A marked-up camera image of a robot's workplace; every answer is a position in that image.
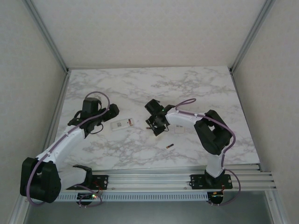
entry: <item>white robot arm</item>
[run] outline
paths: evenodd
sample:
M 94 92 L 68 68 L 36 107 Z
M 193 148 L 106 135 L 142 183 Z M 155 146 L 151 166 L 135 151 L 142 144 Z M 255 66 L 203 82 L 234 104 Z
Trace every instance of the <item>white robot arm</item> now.
M 146 123 L 157 136 L 168 125 L 180 125 L 195 129 L 203 148 L 209 152 L 205 179 L 210 187 L 215 186 L 223 177 L 223 149 L 229 144 L 232 133 L 216 111 L 209 110 L 205 114 L 180 112 L 173 105 L 163 107 L 152 99 L 145 108 L 151 114 Z
M 170 109 L 165 117 L 170 125 L 180 125 L 190 129 L 194 129 L 196 122 L 202 119 L 201 117 L 179 113 L 175 108 Z M 220 176 L 223 172 L 221 160 L 222 153 L 219 155 L 209 154 L 206 172 L 214 178 Z
M 85 98 L 81 111 L 68 123 L 64 133 L 48 149 L 36 158 L 28 157 L 22 164 L 20 193 L 23 196 L 51 203 L 63 189 L 75 184 L 89 187 L 92 183 L 92 169 L 75 165 L 61 170 L 62 162 L 70 151 L 84 140 L 95 126 L 116 117 L 117 105 L 98 110 L 101 101 L 97 98 Z

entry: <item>metal extrusion rail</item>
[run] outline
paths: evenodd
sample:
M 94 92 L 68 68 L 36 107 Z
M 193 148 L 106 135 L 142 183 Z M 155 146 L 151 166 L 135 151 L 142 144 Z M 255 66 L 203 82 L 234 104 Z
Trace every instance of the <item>metal extrusion rail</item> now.
M 271 172 L 261 172 L 257 164 L 232 165 L 241 182 L 242 191 L 276 190 Z M 191 174 L 203 174 L 204 167 L 177 169 L 132 169 L 93 172 L 95 175 L 109 175 L 104 201 L 190 201 L 206 200 L 207 190 L 192 190 L 189 186 Z M 237 191 L 236 178 L 231 175 L 233 189 Z M 64 190 L 57 201 L 77 201 L 77 193 L 84 190 Z

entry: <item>wire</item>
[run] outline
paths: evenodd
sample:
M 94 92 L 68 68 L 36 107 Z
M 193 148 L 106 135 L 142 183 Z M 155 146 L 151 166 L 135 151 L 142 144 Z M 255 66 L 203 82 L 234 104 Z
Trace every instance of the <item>wire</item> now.
M 74 118 L 76 118 L 82 111 L 77 111 L 77 113 L 75 114 Z
M 223 192 L 223 191 L 225 190 L 225 186 L 224 186 L 223 183 L 221 183 L 221 186 L 222 186 L 222 190 L 221 190 L 221 192 Z
M 96 181 L 94 181 L 93 184 L 95 184 L 95 186 L 99 188 L 97 193 L 99 193 L 100 190 L 101 190 L 102 191 L 101 195 L 102 195 L 103 194 L 103 189 L 98 185 L 98 183 Z
M 93 190 L 91 190 L 91 189 L 89 189 L 89 188 L 87 188 L 87 187 L 85 187 L 85 186 L 83 186 L 83 185 L 80 185 L 80 184 L 76 184 L 76 185 L 74 185 L 74 186 L 84 188 L 85 190 L 88 190 L 88 191 L 91 192 L 90 194 L 85 194 L 85 195 L 83 195 L 83 196 L 80 198 L 80 200 L 79 200 L 79 207 L 82 206 L 81 201 L 82 201 L 83 198 L 85 198 L 85 197 L 88 196 L 88 195 L 93 195 L 93 194 L 95 194 L 96 196 L 99 197 L 100 202 L 97 203 L 97 204 L 85 205 L 85 208 L 88 208 L 88 207 L 89 207 L 89 208 L 90 208 L 90 207 L 95 207 L 95 206 L 98 206 L 98 205 L 102 204 L 103 200 L 102 200 L 101 194 L 99 194 L 98 192 L 94 192 Z
M 208 116 L 204 116 L 204 115 L 201 115 L 201 114 L 195 114 L 195 113 L 192 113 L 192 112 L 180 111 L 180 110 L 178 109 L 179 106 L 187 105 L 187 104 L 192 104 L 192 103 L 194 103 L 195 101 L 196 101 L 196 98 L 191 98 L 191 99 L 185 100 L 185 101 L 183 101 L 183 102 L 177 104 L 177 105 L 175 106 L 175 109 L 176 109 L 176 111 L 178 111 L 179 113 L 183 113 L 183 114 L 191 115 L 191 116 L 194 116 L 194 117 L 201 117 L 201 118 L 205 118 L 205 119 L 207 119 L 207 120 L 209 120 L 209 121 L 212 121 L 212 122 L 218 124 L 219 126 L 225 128 L 226 130 L 228 130 L 228 131 L 232 134 L 232 136 L 233 136 L 233 141 L 232 141 L 232 143 L 231 143 L 226 149 L 223 150 L 223 154 L 222 154 L 222 158 L 221 158 L 221 168 L 223 168 L 223 163 L 224 163 L 225 153 L 226 153 L 231 147 L 233 147 L 233 145 L 235 144 L 235 141 L 236 141 L 235 133 L 234 133 L 229 127 L 227 127 L 226 125 L 220 123 L 219 121 L 214 120 L 213 118 L 210 118 L 210 117 L 208 117 Z M 229 200 L 228 202 L 225 202 L 225 203 L 217 204 L 218 206 L 223 206 L 223 205 L 226 205 L 226 204 L 229 204 L 229 203 L 233 202 L 233 201 L 239 196 L 239 194 L 240 194 L 240 192 L 241 192 L 241 183 L 240 183 L 240 180 L 239 180 L 239 178 L 237 177 L 237 175 L 236 175 L 233 171 L 231 171 L 231 170 L 229 170 L 229 169 L 225 169 L 225 168 L 224 168 L 224 170 L 230 172 L 232 175 L 235 176 L 235 178 L 237 179 L 238 185 L 239 185 L 239 191 L 238 191 L 237 195 L 236 195 L 233 199 L 231 199 L 231 200 Z
M 66 134 L 64 134 L 51 148 L 50 150 L 48 151 L 48 153 L 46 153 L 38 162 L 37 164 L 34 166 L 31 174 L 30 174 L 30 177 L 28 179 L 28 183 L 27 183 L 27 186 L 26 186 L 26 196 L 27 196 L 27 199 L 29 201 L 29 203 L 33 206 L 41 206 L 43 205 L 45 202 L 42 202 L 42 203 L 35 203 L 32 201 L 31 197 L 30 197 L 30 185 L 31 185 L 31 182 L 33 180 L 33 177 L 36 173 L 36 170 L 37 168 L 39 167 L 39 165 L 42 163 L 42 161 L 48 157 L 48 155 L 50 155 L 53 150 L 70 134 L 72 133 L 74 130 L 76 130 L 77 128 L 79 128 L 82 124 L 92 120 L 92 119 L 95 119 L 95 118 L 98 118 L 100 116 L 102 116 L 103 114 L 105 114 L 108 110 L 109 110 L 109 107 L 110 107 L 110 99 L 109 97 L 105 94 L 105 93 L 102 93 L 100 91 L 93 91 L 93 92 L 90 92 L 88 93 L 85 98 L 87 98 L 88 96 L 90 96 L 91 94 L 94 94 L 94 93 L 99 93 L 99 94 L 102 94 L 104 97 L 106 97 L 107 101 L 108 101 L 108 106 L 106 108 L 106 110 L 103 112 L 103 113 L 100 113 L 99 115 L 96 115 L 96 116 L 93 116 L 93 117 L 90 117 L 84 121 L 82 121 L 81 123 L 79 123 L 77 126 L 75 126 L 74 128 L 72 128 L 71 130 L 69 130 Z
M 91 132 L 90 132 L 90 134 L 97 134 L 97 133 L 100 133 L 101 131 L 103 131 L 104 126 L 103 126 L 103 124 L 100 124 L 100 125 L 102 125 L 102 129 L 101 129 L 101 130 L 99 130 L 98 132 L 94 132 L 94 133 L 91 133 Z
M 234 133 L 229 127 L 227 127 L 226 125 L 220 123 L 219 121 L 216 121 L 216 120 L 213 119 L 213 118 L 210 118 L 210 117 L 207 117 L 207 116 L 204 116 L 204 115 L 201 115 L 201 114 L 195 114 L 195 113 L 192 113 L 192 112 L 180 111 L 180 110 L 178 109 L 179 106 L 187 105 L 187 104 L 191 104 L 191 103 L 194 103 L 195 101 L 196 101 L 195 98 L 185 100 L 185 101 L 179 103 L 178 105 L 176 105 L 176 106 L 175 106 L 175 109 L 176 109 L 176 111 L 178 111 L 179 113 L 183 113 L 183 114 L 191 115 L 191 116 L 194 116 L 194 117 L 201 117 L 201 118 L 205 118 L 205 119 L 207 119 L 207 120 L 210 120 L 210 121 L 212 121 L 212 122 L 218 124 L 219 126 L 225 128 L 226 130 L 228 130 L 228 131 L 232 134 L 232 136 L 233 136 L 233 141 L 232 141 L 232 143 L 231 143 L 226 149 L 224 149 L 224 150 L 223 150 L 223 153 L 222 153 L 221 167 L 223 167 L 225 153 L 226 153 L 231 147 L 233 147 L 233 145 L 235 144 L 235 141 L 236 141 L 235 133 Z

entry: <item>small battery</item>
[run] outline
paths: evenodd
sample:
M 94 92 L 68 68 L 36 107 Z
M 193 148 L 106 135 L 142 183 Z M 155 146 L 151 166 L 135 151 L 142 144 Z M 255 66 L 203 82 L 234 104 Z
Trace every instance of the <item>small battery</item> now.
M 169 146 L 166 146 L 166 148 L 170 148 L 170 147 L 172 147 L 172 146 L 174 146 L 174 144 L 171 144 L 171 145 L 169 145 Z

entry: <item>white marble surface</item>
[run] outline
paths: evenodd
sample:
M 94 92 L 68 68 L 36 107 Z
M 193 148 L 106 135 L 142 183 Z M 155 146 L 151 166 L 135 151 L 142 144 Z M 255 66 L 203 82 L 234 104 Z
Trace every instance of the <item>white marble surface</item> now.
M 104 123 L 102 132 L 89 135 L 80 143 L 65 164 L 86 165 L 93 170 L 206 165 L 208 153 L 195 130 L 174 133 L 174 127 L 169 126 L 169 132 L 155 137 L 146 129 L 145 120 L 150 114 L 144 106 L 152 98 L 160 100 L 163 106 L 197 98 L 195 103 L 182 109 L 192 112 L 213 109 L 236 134 L 236 144 L 226 153 L 225 164 L 259 163 L 225 66 L 73 70 L 57 135 L 81 109 L 85 95 L 91 91 L 106 93 L 111 103 L 118 105 L 120 113 Z M 135 126 L 111 131 L 110 122 L 126 118 L 133 118 Z

